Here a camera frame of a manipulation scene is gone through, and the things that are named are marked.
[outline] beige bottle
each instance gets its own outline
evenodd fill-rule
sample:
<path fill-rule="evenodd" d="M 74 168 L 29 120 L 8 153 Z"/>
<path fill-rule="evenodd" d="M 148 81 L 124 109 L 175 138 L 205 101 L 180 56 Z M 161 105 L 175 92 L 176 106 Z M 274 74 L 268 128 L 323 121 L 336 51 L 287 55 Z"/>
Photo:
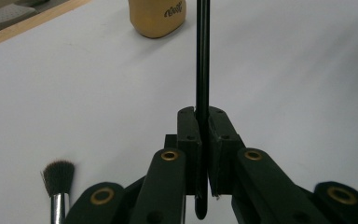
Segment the beige bottle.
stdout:
<path fill-rule="evenodd" d="M 169 34 L 186 17 L 186 0 L 129 0 L 129 5 L 133 27 L 149 38 Z"/>

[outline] white table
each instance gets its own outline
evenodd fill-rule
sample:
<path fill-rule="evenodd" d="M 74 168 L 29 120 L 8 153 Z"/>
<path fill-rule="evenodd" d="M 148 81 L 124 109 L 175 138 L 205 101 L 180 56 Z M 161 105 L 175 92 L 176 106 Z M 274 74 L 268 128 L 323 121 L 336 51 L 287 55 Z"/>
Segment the white table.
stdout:
<path fill-rule="evenodd" d="M 211 105 L 299 186 L 358 189 L 358 1 L 212 1 Z M 72 203 L 146 174 L 176 112 L 195 105 L 196 1 L 147 39 L 127 1 L 94 0 L 0 44 L 0 223 L 49 223 L 39 174 L 76 164 Z M 230 197 L 197 221 L 236 223 Z"/>

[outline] black rod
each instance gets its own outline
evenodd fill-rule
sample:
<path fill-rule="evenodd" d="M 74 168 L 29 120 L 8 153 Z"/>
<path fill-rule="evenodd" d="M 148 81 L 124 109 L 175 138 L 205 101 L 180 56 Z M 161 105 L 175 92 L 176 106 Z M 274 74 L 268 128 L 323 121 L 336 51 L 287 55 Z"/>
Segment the black rod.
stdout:
<path fill-rule="evenodd" d="M 196 215 L 204 219 L 208 211 L 208 117 L 209 117 L 209 33 L 210 0 L 197 1 L 197 102 L 196 119 L 202 141 L 200 191 L 196 194 Z"/>

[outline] brass ring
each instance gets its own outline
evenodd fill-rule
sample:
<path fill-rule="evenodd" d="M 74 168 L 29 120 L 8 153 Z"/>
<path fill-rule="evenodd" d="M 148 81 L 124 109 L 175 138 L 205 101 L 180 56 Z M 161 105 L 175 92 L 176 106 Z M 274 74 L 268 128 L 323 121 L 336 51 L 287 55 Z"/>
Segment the brass ring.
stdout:
<path fill-rule="evenodd" d="M 327 194 L 339 203 L 344 203 L 348 205 L 353 205 L 357 203 L 356 196 L 347 189 L 332 186 L 328 188 Z"/>
<path fill-rule="evenodd" d="M 107 193 L 107 197 L 103 199 L 98 199 L 97 195 L 99 193 Z M 89 200 L 91 201 L 91 203 L 95 205 L 101 205 L 110 202 L 110 200 L 112 200 L 114 196 L 115 196 L 115 192 L 112 189 L 106 187 L 106 188 L 98 189 L 94 193 L 92 193 L 91 198 Z"/>
<path fill-rule="evenodd" d="M 261 159 L 263 158 L 260 152 L 254 150 L 246 151 L 245 157 L 251 161 L 261 161 Z"/>
<path fill-rule="evenodd" d="M 175 151 L 165 151 L 161 153 L 161 158 L 165 161 L 174 161 L 178 159 L 178 157 L 179 157 L 179 153 Z"/>

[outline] brush bristles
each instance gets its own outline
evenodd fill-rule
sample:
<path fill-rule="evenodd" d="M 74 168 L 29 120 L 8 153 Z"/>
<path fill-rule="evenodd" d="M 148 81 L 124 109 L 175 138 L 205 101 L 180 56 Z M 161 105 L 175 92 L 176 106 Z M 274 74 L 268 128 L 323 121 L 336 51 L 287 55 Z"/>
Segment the brush bristles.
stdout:
<path fill-rule="evenodd" d="M 69 161 L 54 161 L 42 173 L 48 196 L 67 193 L 71 189 L 75 166 Z"/>

